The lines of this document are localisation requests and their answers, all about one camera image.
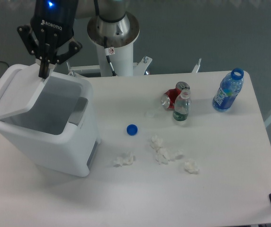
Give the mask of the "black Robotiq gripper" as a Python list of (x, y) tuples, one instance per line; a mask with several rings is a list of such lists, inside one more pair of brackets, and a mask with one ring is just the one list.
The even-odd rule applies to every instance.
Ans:
[(77, 7), (77, 0), (37, 0), (31, 26), (17, 28), (28, 53), (39, 60), (40, 78), (47, 79), (51, 65), (64, 63), (82, 49), (82, 44), (73, 38)]

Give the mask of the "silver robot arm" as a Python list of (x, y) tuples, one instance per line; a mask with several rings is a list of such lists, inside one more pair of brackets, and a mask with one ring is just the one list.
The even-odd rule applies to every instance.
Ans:
[(48, 78), (56, 65), (81, 49), (74, 39), (76, 19), (90, 18), (87, 33), (96, 45), (100, 74), (133, 76), (133, 44), (139, 36), (138, 20), (127, 11), (127, 0), (38, 0), (27, 25), (17, 28), (29, 54), (39, 65), (38, 76)]

